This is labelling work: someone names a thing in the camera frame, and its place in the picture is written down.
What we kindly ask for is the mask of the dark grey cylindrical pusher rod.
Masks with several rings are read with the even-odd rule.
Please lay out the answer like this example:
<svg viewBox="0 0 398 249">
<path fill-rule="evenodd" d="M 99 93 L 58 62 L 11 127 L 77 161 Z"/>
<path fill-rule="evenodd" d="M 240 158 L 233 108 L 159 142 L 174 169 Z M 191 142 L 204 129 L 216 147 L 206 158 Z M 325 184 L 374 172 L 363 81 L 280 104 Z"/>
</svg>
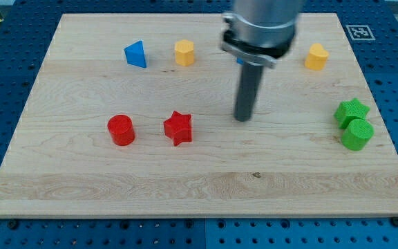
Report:
<svg viewBox="0 0 398 249">
<path fill-rule="evenodd" d="M 251 119 L 262 75 L 262 66 L 243 63 L 234 107 L 234 118 L 237 121 Z"/>
</svg>

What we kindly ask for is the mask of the blue block behind arm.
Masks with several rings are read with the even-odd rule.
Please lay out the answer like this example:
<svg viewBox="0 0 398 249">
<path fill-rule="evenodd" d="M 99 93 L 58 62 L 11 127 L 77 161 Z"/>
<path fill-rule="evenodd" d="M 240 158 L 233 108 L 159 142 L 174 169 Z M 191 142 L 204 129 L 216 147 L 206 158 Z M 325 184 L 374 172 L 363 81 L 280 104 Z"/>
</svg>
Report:
<svg viewBox="0 0 398 249">
<path fill-rule="evenodd" d="M 238 64 L 241 64 L 241 65 L 243 65 L 243 60 L 241 59 L 241 58 L 236 58 L 236 62 L 238 63 Z"/>
</svg>

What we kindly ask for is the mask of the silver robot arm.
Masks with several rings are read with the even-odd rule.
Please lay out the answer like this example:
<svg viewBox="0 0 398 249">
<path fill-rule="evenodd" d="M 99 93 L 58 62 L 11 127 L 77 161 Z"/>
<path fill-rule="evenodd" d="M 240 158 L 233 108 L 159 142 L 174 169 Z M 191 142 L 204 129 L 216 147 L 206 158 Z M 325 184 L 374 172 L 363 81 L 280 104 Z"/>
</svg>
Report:
<svg viewBox="0 0 398 249">
<path fill-rule="evenodd" d="M 291 48 L 304 5 L 305 0 L 235 0 L 222 14 L 227 29 L 220 48 L 243 62 L 234 105 L 237 121 L 251 119 L 263 69 L 274 68 Z"/>
</svg>

